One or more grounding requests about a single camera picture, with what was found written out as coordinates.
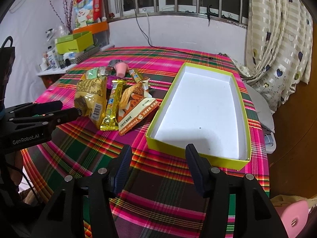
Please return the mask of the green clear snack packet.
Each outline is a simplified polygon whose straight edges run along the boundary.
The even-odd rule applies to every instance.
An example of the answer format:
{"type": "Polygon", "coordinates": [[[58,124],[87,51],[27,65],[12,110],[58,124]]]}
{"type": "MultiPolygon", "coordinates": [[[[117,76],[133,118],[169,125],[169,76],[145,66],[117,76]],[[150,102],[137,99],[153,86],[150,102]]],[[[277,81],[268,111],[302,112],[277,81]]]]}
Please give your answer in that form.
{"type": "Polygon", "coordinates": [[[95,79],[99,77],[109,76],[112,73],[112,67],[96,67],[92,68],[85,73],[86,79],[95,79]]]}

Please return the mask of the dark grey snack packet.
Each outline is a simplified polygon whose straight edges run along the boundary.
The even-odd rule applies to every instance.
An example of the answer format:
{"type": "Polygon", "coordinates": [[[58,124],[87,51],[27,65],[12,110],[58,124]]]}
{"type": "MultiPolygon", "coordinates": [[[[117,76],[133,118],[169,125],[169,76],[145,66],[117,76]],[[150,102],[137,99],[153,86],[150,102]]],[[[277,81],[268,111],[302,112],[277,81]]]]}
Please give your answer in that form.
{"type": "Polygon", "coordinates": [[[118,64],[118,63],[120,63],[120,62],[123,62],[123,61],[120,60],[120,59],[113,59],[113,60],[111,60],[111,61],[108,63],[108,66],[114,68],[115,65],[118,64]]]}

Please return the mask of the lime green storage box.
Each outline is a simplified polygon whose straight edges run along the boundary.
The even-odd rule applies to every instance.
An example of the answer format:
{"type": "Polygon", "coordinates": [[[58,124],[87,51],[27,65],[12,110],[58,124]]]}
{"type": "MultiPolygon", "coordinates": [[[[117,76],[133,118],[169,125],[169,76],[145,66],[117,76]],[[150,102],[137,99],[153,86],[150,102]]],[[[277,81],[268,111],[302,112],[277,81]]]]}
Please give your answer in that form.
{"type": "Polygon", "coordinates": [[[55,46],[59,54],[82,52],[94,44],[92,33],[89,31],[75,33],[55,39],[55,46]]]}

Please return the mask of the gold wafer bar wrapper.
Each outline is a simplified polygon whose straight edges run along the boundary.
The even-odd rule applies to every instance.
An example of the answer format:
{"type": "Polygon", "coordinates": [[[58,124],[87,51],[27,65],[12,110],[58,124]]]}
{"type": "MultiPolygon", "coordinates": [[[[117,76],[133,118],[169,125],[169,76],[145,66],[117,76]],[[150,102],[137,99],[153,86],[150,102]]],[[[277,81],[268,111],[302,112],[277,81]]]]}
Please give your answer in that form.
{"type": "Polygon", "coordinates": [[[102,131],[117,131],[119,129],[117,114],[125,80],[113,80],[110,97],[107,103],[105,117],[100,125],[102,131]]]}

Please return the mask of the purple snack packet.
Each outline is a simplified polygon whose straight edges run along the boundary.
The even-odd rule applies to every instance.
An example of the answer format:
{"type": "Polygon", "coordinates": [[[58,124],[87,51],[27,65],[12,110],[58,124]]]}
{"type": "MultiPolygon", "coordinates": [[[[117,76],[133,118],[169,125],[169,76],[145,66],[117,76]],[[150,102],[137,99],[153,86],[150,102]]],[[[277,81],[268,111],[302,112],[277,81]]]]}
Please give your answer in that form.
{"type": "Polygon", "coordinates": [[[112,81],[115,80],[115,76],[108,76],[106,81],[106,97],[108,98],[110,96],[111,90],[112,90],[112,81]]]}

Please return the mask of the pink plaid tablecloth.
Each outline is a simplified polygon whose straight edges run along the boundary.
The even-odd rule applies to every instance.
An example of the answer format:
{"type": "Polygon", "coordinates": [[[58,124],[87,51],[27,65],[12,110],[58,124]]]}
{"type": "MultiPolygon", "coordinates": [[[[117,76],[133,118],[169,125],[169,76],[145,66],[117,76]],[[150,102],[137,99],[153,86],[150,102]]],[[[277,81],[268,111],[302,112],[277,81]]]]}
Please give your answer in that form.
{"type": "MultiPolygon", "coordinates": [[[[126,62],[149,77],[152,96],[161,101],[183,63],[195,63],[231,73],[235,66],[225,54],[198,51],[176,53],[149,47],[121,47],[101,52],[80,63],[36,99],[38,103],[61,101],[73,107],[76,84],[89,69],[106,66],[113,59],[126,62]]],[[[52,140],[24,149],[26,172],[39,197],[47,202],[67,175],[80,178],[108,165],[123,145],[133,151],[131,175],[122,193],[110,200],[120,237],[198,237],[207,200],[195,189],[187,163],[150,150],[146,131],[148,116],[137,128],[120,136],[99,131],[87,117],[58,126],[52,140]]]]}

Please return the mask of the orange plastic bin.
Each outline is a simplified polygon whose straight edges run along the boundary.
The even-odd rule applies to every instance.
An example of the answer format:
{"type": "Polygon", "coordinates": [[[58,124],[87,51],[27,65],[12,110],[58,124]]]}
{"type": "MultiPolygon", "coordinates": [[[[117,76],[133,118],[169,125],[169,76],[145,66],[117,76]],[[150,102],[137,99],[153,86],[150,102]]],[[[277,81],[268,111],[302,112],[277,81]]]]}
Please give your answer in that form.
{"type": "Polygon", "coordinates": [[[73,34],[89,31],[92,33],[94,44],[99,48],[109,44],[109,26],[107,22],[94,23],[74,29],[73,34]]]}

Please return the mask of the black hook on bars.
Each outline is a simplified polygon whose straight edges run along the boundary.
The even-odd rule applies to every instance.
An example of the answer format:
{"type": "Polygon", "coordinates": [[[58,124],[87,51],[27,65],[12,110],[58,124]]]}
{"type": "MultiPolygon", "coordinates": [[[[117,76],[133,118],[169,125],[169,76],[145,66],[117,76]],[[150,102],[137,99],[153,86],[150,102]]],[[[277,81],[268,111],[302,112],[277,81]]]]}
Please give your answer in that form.
{"type": "Polygon", "coordinates": [[[212,5],[209,4],[206,8],[206,15],[207,15],[207,19],[208,19],[208,26],[210,26],[210,22],[211,22],[211,18],[219,18],[219,15],[215,12],[212,11],[212,5]]]}

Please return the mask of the white toiletry bottle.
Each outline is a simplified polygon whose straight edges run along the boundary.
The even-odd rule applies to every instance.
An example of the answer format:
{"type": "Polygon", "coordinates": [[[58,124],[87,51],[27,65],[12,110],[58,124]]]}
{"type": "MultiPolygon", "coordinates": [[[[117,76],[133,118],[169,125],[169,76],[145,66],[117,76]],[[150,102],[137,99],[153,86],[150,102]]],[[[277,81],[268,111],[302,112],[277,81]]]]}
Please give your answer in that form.
{"type": "Polygon", "coordinates": [[[53,70],[57,70],[59,68],[59,62],[55,53],[55,49],[52,46],[48,46],[47,58],[49,65],[53,70]]]}

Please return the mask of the large yellow snack bag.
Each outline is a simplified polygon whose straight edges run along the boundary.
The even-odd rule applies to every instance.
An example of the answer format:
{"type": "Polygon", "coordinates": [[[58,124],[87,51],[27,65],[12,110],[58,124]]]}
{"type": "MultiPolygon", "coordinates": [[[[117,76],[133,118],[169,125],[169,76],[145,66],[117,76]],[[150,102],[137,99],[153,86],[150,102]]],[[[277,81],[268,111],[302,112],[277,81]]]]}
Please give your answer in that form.
{"type": "Polygon", "coordinates": [[[106,83],[106,76],[87,79],[83,75],[76,85],[75,108],[81,110],[82,116],[89,117],[98,129],[107,106],[106,83]]]}

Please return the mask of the white side shelf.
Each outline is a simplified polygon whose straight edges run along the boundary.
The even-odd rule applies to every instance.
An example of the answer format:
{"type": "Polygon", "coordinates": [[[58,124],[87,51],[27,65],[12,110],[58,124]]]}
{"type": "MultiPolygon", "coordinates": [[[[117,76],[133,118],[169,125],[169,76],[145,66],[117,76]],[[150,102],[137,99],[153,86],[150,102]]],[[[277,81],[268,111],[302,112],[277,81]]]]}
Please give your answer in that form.
{"type": "MultiPolygon", "coordinates": [[[[104,47],[102,47],[99,51],[100,52],[103,52],[107,49],[110,49],[110,48],[114,48],[115,45],[114,44],[109,44],[109,45],[106,45],[104,47]]],[[[75,66],[77,66],[77,63],[75,64],[71,64],[70,66],[66,66],[65,68],[63,69],[57,69],[57,70],[52,70],[52,69],[48,69],[48,70],[45,70],[45,71],[41,71],[39,73],[37,73],[36,75],[38,77],[42,77],[42,76],[47,76],[47,75],[58,75],[58,74],[66,74],[68,73],[71,69],[73,69],[75,66]]]]}

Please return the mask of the purple dried flower branches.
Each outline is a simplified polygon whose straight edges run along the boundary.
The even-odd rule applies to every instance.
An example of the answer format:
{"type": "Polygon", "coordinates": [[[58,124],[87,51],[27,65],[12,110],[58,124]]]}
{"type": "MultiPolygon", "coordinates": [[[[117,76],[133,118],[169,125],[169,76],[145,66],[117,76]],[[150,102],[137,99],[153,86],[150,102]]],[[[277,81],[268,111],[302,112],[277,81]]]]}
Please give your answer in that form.
{"type": "Polygon", "coordinates": [[[64,20],[61,19],[58,12],[55,10],[55,7],[52,4],[51,0],[48,0],[51,8],[54,13],[59,18],[60,22],[68,29],[69,33],[72,33],[72,18],[73,18],[73,8],[74,8],[74,0],[62,0],[63,12],[64,12],[64,20]]]}

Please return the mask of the pink cup-shaped snack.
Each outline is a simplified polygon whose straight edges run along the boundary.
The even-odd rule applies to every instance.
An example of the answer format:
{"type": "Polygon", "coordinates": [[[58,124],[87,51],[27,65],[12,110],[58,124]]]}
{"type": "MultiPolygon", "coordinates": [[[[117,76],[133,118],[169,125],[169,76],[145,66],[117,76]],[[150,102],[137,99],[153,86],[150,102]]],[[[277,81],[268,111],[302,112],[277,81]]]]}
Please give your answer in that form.
{"type": "Polygon", "coordinates": [[[116,77],[123,79],[126,72],[129,71],[129,66],[125,62],[118,62],[115,64],[116,77]]]}

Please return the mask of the yellow-green shallow box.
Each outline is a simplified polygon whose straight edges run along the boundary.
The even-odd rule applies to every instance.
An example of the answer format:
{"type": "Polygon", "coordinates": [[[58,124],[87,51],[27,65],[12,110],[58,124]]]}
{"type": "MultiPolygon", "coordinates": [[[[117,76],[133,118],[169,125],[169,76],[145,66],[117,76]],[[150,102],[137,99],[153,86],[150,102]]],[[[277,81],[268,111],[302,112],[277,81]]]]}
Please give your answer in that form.
{"type": "Polygon", "coordinates": [[[193,144],[211,165],[241,170],[251,159],[251,137],[235,76],[224,70],[184,63],[148,131],[148,148],[185,158],[193,144]]]}

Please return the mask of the orange white biscuit packet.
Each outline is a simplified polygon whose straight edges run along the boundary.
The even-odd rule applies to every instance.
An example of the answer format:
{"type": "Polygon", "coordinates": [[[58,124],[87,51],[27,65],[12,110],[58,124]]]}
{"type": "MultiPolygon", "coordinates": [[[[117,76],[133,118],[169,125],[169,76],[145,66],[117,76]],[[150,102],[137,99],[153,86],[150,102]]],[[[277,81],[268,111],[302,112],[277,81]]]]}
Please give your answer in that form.
{"type": "Polygon", "coordinates": [[[118,110],[119,135],[123,136],[159,107],[139,82],[125,89],[118,110]]]}

